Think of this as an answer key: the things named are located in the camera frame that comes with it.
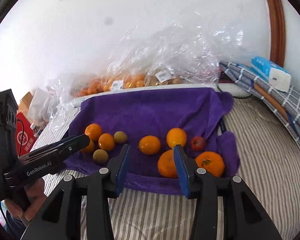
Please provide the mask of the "person's left hand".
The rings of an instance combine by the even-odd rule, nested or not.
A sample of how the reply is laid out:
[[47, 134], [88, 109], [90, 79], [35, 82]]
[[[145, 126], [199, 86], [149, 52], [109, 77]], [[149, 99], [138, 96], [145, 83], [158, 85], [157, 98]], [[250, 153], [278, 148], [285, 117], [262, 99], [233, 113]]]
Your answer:
[[26, 194], [31, 205], [26, 211], [23, 211], [19, 205], [10, 199], [4, 200], [4, 204], [14, 218], [21, 219], [21, 217], [24, 217], [27, 221], [31, 221], [47, 199], [44, 189], [45, 181], [43, 178], [38, 179], [27, 189]]

